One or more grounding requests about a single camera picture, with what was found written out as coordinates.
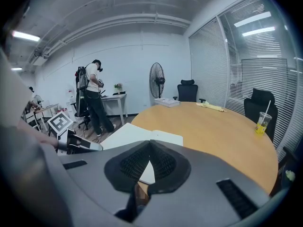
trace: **book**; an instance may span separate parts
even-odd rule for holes
[[[155,103],[166,106],[168,108],[180,105],[180,101],[169,99],[169,98],[164,98],[164,97],[156,98]]]
[[[170,134],[163,131],[149,131],[138,126],[126,123],[107,139],[102,141],[100,145],[103,150],[120,147],[141,140],[161,140],[168,143],[183,146],[183,137],[176,134]],[[151,162],[148,163],[143,172],[140,181],[146,184],[155,183],[155,175]]]

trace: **black pants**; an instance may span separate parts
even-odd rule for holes
[[[94,127],[96,134],[101,134],[100,122],[108,132],[114,131],[114,126],[107,118],[101,98],[98,97],[98,92],[86,91],[84,94],[85,101],[89,109],[91,123]]]

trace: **floor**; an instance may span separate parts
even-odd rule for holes
[[[124,118],[124,123],[131,123],[133,121],[133,119],[135,118],[135,116],[129,116],[128,118]],[[116,125],[116,129],[120,129],[122,127],[122,123],[121,123],[121,119],[120,117],[117,117],[117,118],[109,118],[111,120],[111,122],[113,124]],[[95,141],[95,139],[98,139],[98,143],[101,143],[102,141],[104,141],[107,137],[109,137],[111,134],[113,134],[114,132],[107,132],[105,129],[103,129],[103,132],[101,134],[100,137],[97,136],[97,134],[94,132],[94,129],[92,127],[92,124],[91,122],[89,123],[88,125],[88,130],[85,129],[85,125],[81,125],[80,129],[78,128],[78,124],[77,122],[74,122],[72,125],[71,125],[71,129],[75,130],[76,131],[76,135],[80,136],[80,137],[84,137],[86,138],[87,140],[90,140],[90,141]],[[44,134],[47,134],[47,132],[45,131],[44,127],[42,126],[42,133]]]

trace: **black bag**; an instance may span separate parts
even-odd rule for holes
[[[87,79],[87,76],[86,76],[86,67],[79,66],[78,70],[75,73],[77,92],[79,90],[84,92],[85,89],[88,87],[89,80]]]

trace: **white straw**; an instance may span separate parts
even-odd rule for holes
[[[260,125],[262,125],[262,123],[263,123],[263,121],[264,121],[265,115],[267,114],[267,111],[268,111],[268,109],[269,109],[270,102],[271,102],[271,100],[269,101],[269,104],[268,104],[268,106],[267,106],[267,110],[266,110],[266,112],[265,112],[265,114],[264,114],[264,116],[263,116],[263,119],[262,119]]]

